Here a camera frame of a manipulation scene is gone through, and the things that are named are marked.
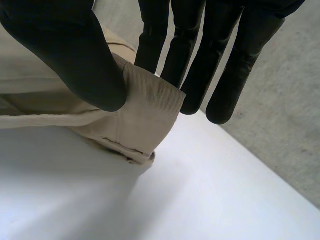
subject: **beige fabric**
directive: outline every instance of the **beige fabric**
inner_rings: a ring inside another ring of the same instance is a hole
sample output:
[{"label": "beige fabric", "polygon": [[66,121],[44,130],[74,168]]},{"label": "beige fabric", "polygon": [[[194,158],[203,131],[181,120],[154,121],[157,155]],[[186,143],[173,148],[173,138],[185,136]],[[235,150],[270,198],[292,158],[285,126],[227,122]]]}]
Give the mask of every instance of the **beige fabric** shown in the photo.
[{"label": "beige fabric", "polygon": [[105,38],[128,91],[118,112],[105,112],[73,95],[59,77],[0,28],[0,129],[66,126],[130,162],[153,162],[172,129],[185,94],[132,65],[135,52],[106,28]]}]

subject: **black glove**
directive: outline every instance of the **black glove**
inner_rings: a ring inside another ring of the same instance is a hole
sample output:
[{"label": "black glove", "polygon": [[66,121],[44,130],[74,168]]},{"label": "black glove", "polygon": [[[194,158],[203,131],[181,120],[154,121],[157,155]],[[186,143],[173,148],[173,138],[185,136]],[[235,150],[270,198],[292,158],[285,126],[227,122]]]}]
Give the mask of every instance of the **black glove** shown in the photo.
[{"label": "black glove", "polygon": [[126,86],[94,0],[0,0],[0,22],[85,102],[107,112],[126,102]]},{"label": "black glove", "polygon": [[[305,0],[172,0],[175,33],[161,77],[180,88],[197,41],[205,6],[199,51],[181,90],[181,112],[195,114],[207,93],[231,33],[241,17],[235,44],[206,109],[212,123],[231,118],[263,47]],[[168,29],[170,0],[139,0],[144,30],[135,65],[155,73]]]}]

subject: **white surface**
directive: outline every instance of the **white surface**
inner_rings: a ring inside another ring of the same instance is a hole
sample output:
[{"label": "white surface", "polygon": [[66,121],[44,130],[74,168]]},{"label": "white surface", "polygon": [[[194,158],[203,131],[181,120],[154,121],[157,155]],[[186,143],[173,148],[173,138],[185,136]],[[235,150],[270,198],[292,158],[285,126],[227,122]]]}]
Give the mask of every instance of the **white surface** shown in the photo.
[{"label": "white surface", "polygon": [[320,240],[320,212],[202,113],[147,169],[64,128],[0,131],[0,240]]}]

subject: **khaki trousers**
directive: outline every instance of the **khaki trousers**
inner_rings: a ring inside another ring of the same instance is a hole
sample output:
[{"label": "khaki trousers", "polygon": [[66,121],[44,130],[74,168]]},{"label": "khaki trousers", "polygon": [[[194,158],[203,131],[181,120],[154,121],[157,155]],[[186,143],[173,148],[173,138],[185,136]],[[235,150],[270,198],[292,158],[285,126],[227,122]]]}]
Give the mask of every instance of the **khaki trousers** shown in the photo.
[{"label": "khaki trousers", "polygon": [[127,86],[127,102],[117,112],[102,111],[77,98],[55,72],[1,26],[0,129],[69,127],[124,155],[130,163],[152,163],[155,149],[178,117],[185,94],[134,66],[133,48],[102,29]]}]

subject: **gray floor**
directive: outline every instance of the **gray floor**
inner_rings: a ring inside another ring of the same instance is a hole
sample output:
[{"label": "gray floor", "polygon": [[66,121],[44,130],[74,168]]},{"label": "gray floor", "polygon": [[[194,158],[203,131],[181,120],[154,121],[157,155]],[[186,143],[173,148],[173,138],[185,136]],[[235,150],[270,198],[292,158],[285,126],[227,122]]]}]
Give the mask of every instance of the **gray floor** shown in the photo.
[{"label": "gray floor", "polygon": [[[264,48],[232,119],[222,127],[320,208],[320,1],[308,0]],[[100,22],[138,48],[143,30],[138,0],[97,0]],[[174,34],[168,38],[158,73]],[[230,41],[210,87],[215,89]],[[205,99],[206,108],[210,96]]]}]

